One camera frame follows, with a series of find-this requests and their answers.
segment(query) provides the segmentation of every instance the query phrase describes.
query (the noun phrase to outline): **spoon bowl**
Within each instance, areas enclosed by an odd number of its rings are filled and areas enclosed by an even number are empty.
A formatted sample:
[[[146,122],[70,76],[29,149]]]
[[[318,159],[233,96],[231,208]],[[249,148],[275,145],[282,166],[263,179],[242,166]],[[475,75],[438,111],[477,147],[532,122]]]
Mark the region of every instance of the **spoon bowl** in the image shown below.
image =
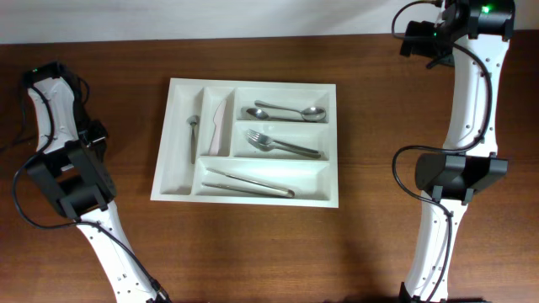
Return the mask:
[[[247,109],[247,116],[250,120],[268,121],[271,119],[268,113],[264,112],[262,109],[256,108]]]
[[[300,112],[302,118],[306,121],[318,122],[326,118],[326,109],[319,107],[310,107]]]

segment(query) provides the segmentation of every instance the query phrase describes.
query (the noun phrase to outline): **white robotic arm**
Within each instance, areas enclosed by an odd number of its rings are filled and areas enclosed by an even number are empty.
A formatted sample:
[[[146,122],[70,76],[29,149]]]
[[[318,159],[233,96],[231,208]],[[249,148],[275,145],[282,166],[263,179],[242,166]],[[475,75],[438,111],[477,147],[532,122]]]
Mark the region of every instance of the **white robotic arm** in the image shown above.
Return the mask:
[[[507,170],[507,162],[495,158],[498,146],[494,121],[499,76],[509,49],[515,5],[512,1],[497,3],[487,7],[479,1],[442,3],[442,13],[436,25],[411,23],[407,29],[407,36],[438,35],[436,39],[448,39],[455,47],[471,51],[487,68],[489,77],[485,77],[479,62],[457,48],[451,49],[452,58],[446,48],[432,51],[436,46],[448,43],[425,46],[425,42],[420,41],[420,45],[410,45],[404,39],[403,55],[430,55],[435,61],[453,63],[455,90],[451,123],[443,150],[439,150],[439,155],[423,155],[416,168],[416,184],[418,189],[422,189],[421,197],[434,203],[422,203],[414,262],[401,287],[401,302],[447,300],[451,254],[468,203],[475,193],[503,177]],[[500,11],[493,21],[488,15],[494,13],[494,8]],[[490,96],[488,85],[492,87]],[[449,241],[449,218],[438,205],[452,214],[452,237]],[[446,258],[448,244],[450,249]]]
[[[39,127],[38,157],[25,168],[56,212],[72,219],[88,239],[117,302],[170,302],[136,259],[122,230],[115,187],[101,163],[106,130],[86,114],[79,83],[58,63],[25,74]],[[79,175],[56,181],[72,168]]]

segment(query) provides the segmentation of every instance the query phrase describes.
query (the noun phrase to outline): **stainless steel utensil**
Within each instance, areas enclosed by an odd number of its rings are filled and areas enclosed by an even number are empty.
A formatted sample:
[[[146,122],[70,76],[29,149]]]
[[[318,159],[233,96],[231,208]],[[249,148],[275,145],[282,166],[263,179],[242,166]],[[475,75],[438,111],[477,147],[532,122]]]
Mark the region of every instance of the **stainless steel utensil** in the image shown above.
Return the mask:
[[[219,149],[221,148],[221,137],[222,137],[222,124],[225,119],[225,109],[227,108],[227,100],[224,99],[219,107],[216,110],[216,114],[213,116],[213,123],[216,125],[216,129],[213,133],[213,138],[211,138],[210,156],[217,156]]]
[[[318,159],[318,158],[320,158],[322,156],[320,154],[314,154],[314,153],[311,153],[311,152],[304,152],[304,151],[297,150],[296,148],[290,148],[290,147],[286,147],[286,146],[265,145],[265,144],[262,144],[262,143],[258,143],[257,141],[255,141],[255,140],[253,140],[251,138],[247,138],[247,141],[252,146],[256,147],[257,149],[259,149],[262,152],[270,152],[270,151],[272,151],[272,150],[274,150],[276,148],[276,149],[280,149],[280,150],[283,150],[283,151],[292,152],[292,153],[295,153],[297,155],[301,155],[301,156],[305,156],[305,157],[311,157],[311,158],[314,158],[314,159]]]
[[[187,119],[187,123],[191,125],[191,164],[195,164],[196,159],[196,138],[195,138],[195,127],[199,124],[199,116],[192,115]]]
[[[306,108],[304,110],[297,110],[297,109],[291,109],[291,108],[287,108],[287,107],[283,107],[283,106],[267,104],[266,102],[263,102],[263,101],[260,101],[260,100],[254,101],[254,105],[256,105],[258,107],[261,107],[261,108],[267,108],[267,109],[282,109],[282,110],[290,110],[290,111],[293,111],[293,112],[297,112],[302,116],[302,118],[305,121],[310,121],[310,122],[318,122],[318,121],[322,121],[322,120],[324,120],[326,118],[326,109],[324,109],[322,107],[312,106],[312,107]]]
[[[202,185],[216,188],[216,189],[235,190],[242,193],[258,194],[258,195],[263,195],[263,196],[272,197],[272,198],[293,198],[293,196],[290,197],[290,196],[282,196],[278,194],[270,194],[270,193],[265,193],[265,192],[259,192],[258,190],[245,189],[245,188],[240,188],[238,186],[232,186],[232,185],[213,184],[213,183],[203,183]]]
[[[287,147],[290,147],[290,148],[296,148],[296,149],[298,149],[300,151],[311,152],[313,154],[320,154],[320,151],[312,150],[312,149],[306,148],[306,147],[293,145],[293,144],[286,143],[286,142],[283,142],[283,141],[278,141],[278,140],[272,139],[271,137],[266,136],[264,134],[261,134],[261,133],[259,133],[257,131],[254,131],[254,130],[247,130],[247,136],[249,138],[257,141],[260,144],[271,145],[271,144],[277,143],[277,144],[280,144],[282,146],[287,146]]]
[[[262,120],[262,121],[288,121],[288,122],[305,122],[304,120],[288,119],[281,117],[272,117],[262,109],[250,108],[245,111],[249,120]]]
[[[234,175],[234,174],[231,174],[231,173],[220,172],[220,171],[215,170],[213,168],[207,168],[206,170],[208,172],[218,173],[218,174],[221,174],[221,175],[223,175],[225,177],[233,178],[233,179],[236,179],[236,180],[239,180],[239,181],[244,181],[244,182],[247,182],[247,183],[251,183],[251,184],[258,185],[258,186],[266,187],[268,189],[274,189],[274,190],[276,190],[277,192],[280,193],[280,194],[276,194],[276,195],[278,195],[280,197],[294,198],[294,196],[296,195],[296,193],[294,193],[294,191],[291,190],[291,189],[285,189],[285,188],[282,188],[282,187],[279,187],[279,186],[263,183],[263,182],[260,182],[260,181],[239,177],[238,175]]]

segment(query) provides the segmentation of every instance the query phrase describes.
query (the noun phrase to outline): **white wall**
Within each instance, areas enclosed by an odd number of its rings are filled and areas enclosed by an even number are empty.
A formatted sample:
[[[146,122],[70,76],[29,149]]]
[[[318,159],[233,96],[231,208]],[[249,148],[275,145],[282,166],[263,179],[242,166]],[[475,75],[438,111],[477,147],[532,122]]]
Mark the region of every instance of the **white wall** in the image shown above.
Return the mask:
[[[0,0],[0,44],[386,33],[410,1]],[[516,2],[516,28],[539,29],[539,1]],[[416,6],[398,28],[436,14]]]

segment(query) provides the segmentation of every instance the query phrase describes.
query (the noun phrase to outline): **metal tongs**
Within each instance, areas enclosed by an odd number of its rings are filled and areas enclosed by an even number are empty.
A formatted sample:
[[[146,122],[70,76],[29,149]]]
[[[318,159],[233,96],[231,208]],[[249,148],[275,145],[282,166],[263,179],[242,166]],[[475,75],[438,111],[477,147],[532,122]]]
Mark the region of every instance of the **metal tongs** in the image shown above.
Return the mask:
[[[251,183],[251,184],[258,185],[258,186],[266,187],[268,189],[273,189],[275,192],[274,193],[266,193],[266,192],[260,192],[258,190],[254,190],[254,189],[246,189],[246,188],[240,188],[240,187],[232,186],[232,185],[214,184],[214,183],[203,183],[202,185],[204,185],[204,186],[213,187],[213,188],[217,188],[217,189],[235,190],[235,191],[248,193],[248,194],[259,194],[259,195],[264,195],[264,196],[269,196],[269,197],[278,197],[278,198],[294,198],[294,196],[296,195],[296,193],[294,193],[294,191],[291,190],[291,189],[285,189],[285,188],[282,188],[282,187],[279,187],[279,186],[270,185],[270,184],[263,183],[263,182],[260,182],[260,181],[250,180],[250,179],[239,177],[237,175],[233,175],[233,174],[230,174],[230,173],[220,172],[220,171],[212,169],[212,168],[207,168],[207,170],[208,170],[208,172],[218,173],[218,174],[221,174],[221,175],[223,175],[225,177],[229,177],[229,178],[233,178],[233,179],[236,179],[236,180],[239,180],[239,181],[244,181],[244,182],[247,182],[247,183]]]

